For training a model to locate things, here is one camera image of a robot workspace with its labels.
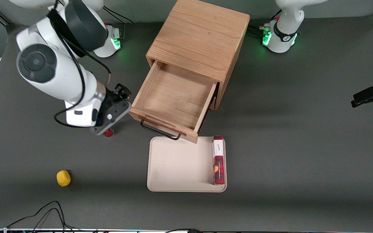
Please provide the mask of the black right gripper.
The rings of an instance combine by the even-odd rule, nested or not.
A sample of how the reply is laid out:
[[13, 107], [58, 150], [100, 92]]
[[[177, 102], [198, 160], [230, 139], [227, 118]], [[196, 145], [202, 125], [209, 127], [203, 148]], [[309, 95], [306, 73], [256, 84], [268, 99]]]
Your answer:
[[120, 83], [115, 86], [114, 91], [106, 88], [104, 112], [122, 100], [129, 100], [131, 95], [132, 92], [126, 86]]

